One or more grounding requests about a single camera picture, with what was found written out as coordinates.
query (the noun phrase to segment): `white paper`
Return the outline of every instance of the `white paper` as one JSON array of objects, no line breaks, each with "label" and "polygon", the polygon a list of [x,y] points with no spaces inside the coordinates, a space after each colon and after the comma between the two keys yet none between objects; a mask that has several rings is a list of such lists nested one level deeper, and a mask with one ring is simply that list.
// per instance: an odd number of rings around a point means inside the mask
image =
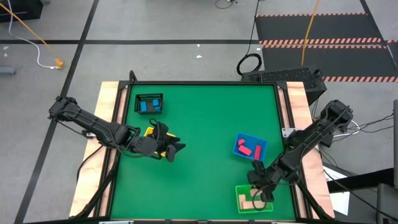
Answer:
[{"label": "white paper", "polygon": [[[323,170],[327,172],[335,180],[347,177],[325,166],[323,167]],[[325,176],[326,176],[326,181],[332,180],[328,175],[325,174]],[[340,212],[344,215],[348,215],[349,192],[333,193],[330,194],[330,198],[334,211]]]}]

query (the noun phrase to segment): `yellow plug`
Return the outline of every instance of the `yellow plug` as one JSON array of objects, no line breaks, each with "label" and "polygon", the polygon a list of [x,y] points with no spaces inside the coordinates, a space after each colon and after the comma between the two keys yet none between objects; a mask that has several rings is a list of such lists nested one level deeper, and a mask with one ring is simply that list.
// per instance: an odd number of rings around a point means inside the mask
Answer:
[{"label": "yellow plug", "polygon": [[65,64],[65,62],[59,60],[59,59],[55,59],[55,64],[57,65],[57,69],[61,70],[63,68],[63,65]]}]

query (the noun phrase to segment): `red warning stripe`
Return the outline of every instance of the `red warning stripe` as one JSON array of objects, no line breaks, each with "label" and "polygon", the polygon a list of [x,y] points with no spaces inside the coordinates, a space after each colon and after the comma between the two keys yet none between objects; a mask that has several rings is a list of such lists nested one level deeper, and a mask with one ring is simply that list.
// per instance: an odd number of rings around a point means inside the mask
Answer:
[{"label": "red warning stripe", "polygon": [[[302,44],[263,44],[263,49],[266,48],[303,48]],[[314,45],[308,44],[306,48],[309,49],[386,49],[386,46],[381,45]]]},{"label": "red warning stripe", "polygon": [[[381,39],[377,37],[368,38],[329,38],[329,39],[307,39],[306,44],[376,44]],[[303,39],[291,40],[261,40],[260,44],[304,44]]]},{"label": "red warning stripe", "polygon": [[[341,15],[365,15],[364,12],[348,12],[348,13],[318,13],[316,16],[341,16]],[[312,16],[312,14],[266,14],[256,15],[256,17],[277,17],[277,16]]]},{"label": "red warning stripe", "polygon": [[324,82],[396,82],[398,77],[323,77]]}]

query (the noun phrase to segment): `white cable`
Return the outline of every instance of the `white cable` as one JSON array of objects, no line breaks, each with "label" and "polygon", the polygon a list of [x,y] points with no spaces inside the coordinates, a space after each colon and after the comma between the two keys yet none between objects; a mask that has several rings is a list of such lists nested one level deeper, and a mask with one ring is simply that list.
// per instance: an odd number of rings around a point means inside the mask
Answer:
[{"label": "white cable", "polygon": [[[12,12],[10,0],[7,0],[7,2],[8,2],[9,10]],[[29,40],[23,39],[23,38],[21,38],[21,37],[16,37],[16,36],[14,36],[14,35],[11,33],[11,27],[12,27],[13,18],[14,18],[14,17],[11,15],[10,25],[9,25],[9,27],[8,27],[8,33],[11,35],[11,37],[13,37],[13,38],[15,38],[15,39],[19,39],[19,40],[26,41],[26,42],[28,42],[28,43],[34,45],[34,46],[37,48],[37,64],[38,64],[38,65],[40,65],[40,66],[43,67],[43,68],[49,68],[49,69],[55,69],[55,68],[57,68],[57,67],[55,67],[55,66],[45,66],[45,65],[42,65],[42,64],[39,62],[39,58],[40,58],[40,49],[39,49],[39,46],[38,46],[37,44],[35,44],[35,43],[33,43],[33,42],[29,41]]]},{"label": "white cable", "polygon": [[348,135],[358,134],[358,133],[359,133],[359,130],[361,130],[361,128],[359,127],[359,125],[358,125],[355,121],[351,120],[351,122],[355,124],[355,126],[356,126],[356,132],[354,132],[354,133],[346,133],[346,134],[338,134],[338,135],[333,136],[333,137],[335,138],[335,137],[342,137],[342,136],[348,136]]}]

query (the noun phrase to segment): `yellow object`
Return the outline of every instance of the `yellow object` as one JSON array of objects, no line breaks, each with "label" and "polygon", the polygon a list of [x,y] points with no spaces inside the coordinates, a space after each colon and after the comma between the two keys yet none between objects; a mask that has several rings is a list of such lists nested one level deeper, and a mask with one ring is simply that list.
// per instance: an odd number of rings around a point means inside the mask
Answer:
[{"label": "yellow object", "polygon": [[[37,35],[28,25],[25,24],[24,21],[22,21],[18,16],[16,16],[13,12],[11,12],[6,6],[4,6],[2,3],[0,3],[0,6],[6,10],[9,14],[11,14],[12,16],[14,16],[14,18],[16,18],[22,25],[24,25],[24,27],[26,29],[28,29],[33,35],[35,35],[36,38],[38,38],[39,40],[42,41],[42,43],[51,51],[53,52],[57,57],[62,58],[61,55],[59,55],[53,48],[51,48],[41,37],[39,37],[39,35]],[[58,69],[62,69],[63,65],[64,65],[64,61],[61,59],[55,59],[55,64],[57,64],[57,68]]]},{"label": "yellow object", "polygon": [[[147,130],[145,131],[144,136],[148,136],[149,134],[152,134],[154,132],[154,128],[152,127],[148,127]],[[175,137],[174,134],[170,134],[170,133],[166,133],[168,136],[172,136]],[[165,157],[166,156],[166,152],[162,152],[161,156]]]},{"label": "yellow object", "polygon": [[320,2],[320,0],[317,0],[317,3],[315,4],[315,9],[313,9],[311,20],[310,20],[310,24],[308,25],[307,33],[305,34],[303,52],[301,54],[301,66],[304,65],[304,55],[305,55],[305,47],[307,45],[307,38],[308,38],[308,35],[310,34],[312,21],[313,21],[313,18],[315,17],[315,14],[317,13],[319,2]]}]

